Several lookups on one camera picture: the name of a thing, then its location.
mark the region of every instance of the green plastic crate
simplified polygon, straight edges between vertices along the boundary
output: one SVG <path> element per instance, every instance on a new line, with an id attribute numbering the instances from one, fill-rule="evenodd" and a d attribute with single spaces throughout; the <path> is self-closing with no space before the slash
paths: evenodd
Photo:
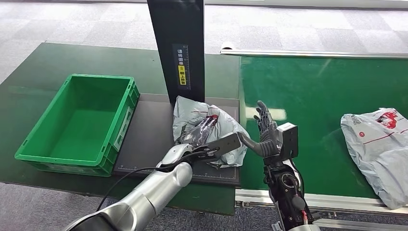
<path id="1" fill-rule="evenodd" d="M 42 171 L 108 177 L 139 95 L 132 77 L 72 74 L 14 157 Z"/>

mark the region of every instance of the yellow label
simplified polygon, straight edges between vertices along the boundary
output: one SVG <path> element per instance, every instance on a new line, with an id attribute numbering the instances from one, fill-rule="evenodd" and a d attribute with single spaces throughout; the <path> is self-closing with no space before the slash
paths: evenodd
<path id="1" fill-rule="evenodd" d="M 180 85 L 187 85 L 186 82 L 186 70 L 184 69 L 184 65 L 178 65 L 178 77 L 180 79 Z"/>

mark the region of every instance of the table edge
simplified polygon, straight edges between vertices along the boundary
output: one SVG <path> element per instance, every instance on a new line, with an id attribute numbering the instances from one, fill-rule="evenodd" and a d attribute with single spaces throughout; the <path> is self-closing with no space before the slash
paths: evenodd
<path id="1" fill-rule="evenodd" d="M 305 199 L 311 210 L 408 216 L 408 205 L 392 210 L 379 199 L 308 193 L 305 194 Z M 274 206 L 267 190 L 236 189 L 235 201 L 238 205 L 247 203 L 249 206 Z"/>
<path id="2" fill-rule="evenodd" d="M 390 58 L 408 59 L 408 54 L 404 53 L 348 53 L 348 52 L 327 52 L 327 51 L 273 51 L 273 50 L 228 50 L 222 49 L 222 55 L 237 56 L 288 56 L 288 57 L 333 57 L 333 58 Z"/>

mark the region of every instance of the grey plastic bag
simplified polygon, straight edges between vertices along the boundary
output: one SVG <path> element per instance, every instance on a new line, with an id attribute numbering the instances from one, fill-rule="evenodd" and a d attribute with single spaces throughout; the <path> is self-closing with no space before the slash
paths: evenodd
<path id="1" fill-rule="evenodd" d="M 387 207 L 408 203 L 408 121 L 394 108 L 346 114 L 341 128 L 351 158 Z"/>
<path id="2" fill-rule="evenodd" d="M 173 112 L 173 138 L 175 143 L 180 143 L 180 137 L 195 129 L 203 120 L 211 116 L 217 116 L 217 122 L 210 129 L 206 142 L 216 141 L 235 132 L 243 132 L 249 137 L 248 132 L 228 113 L 215 105 L 196 102 L 181 96 L 177 97 Z M 243 163 L 247 147 L 241 147 L 222 157 L 211 165 L 215 167 L 239 167 Z"/>

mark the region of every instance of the black vertical panel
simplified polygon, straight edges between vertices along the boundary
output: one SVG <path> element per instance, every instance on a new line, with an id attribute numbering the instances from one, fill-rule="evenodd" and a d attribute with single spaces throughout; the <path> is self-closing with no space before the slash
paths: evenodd
<path id="1" fill-rule="evenodd" d="M 204 0 L 147 0 L 172 105 L 204 102 Z"/>

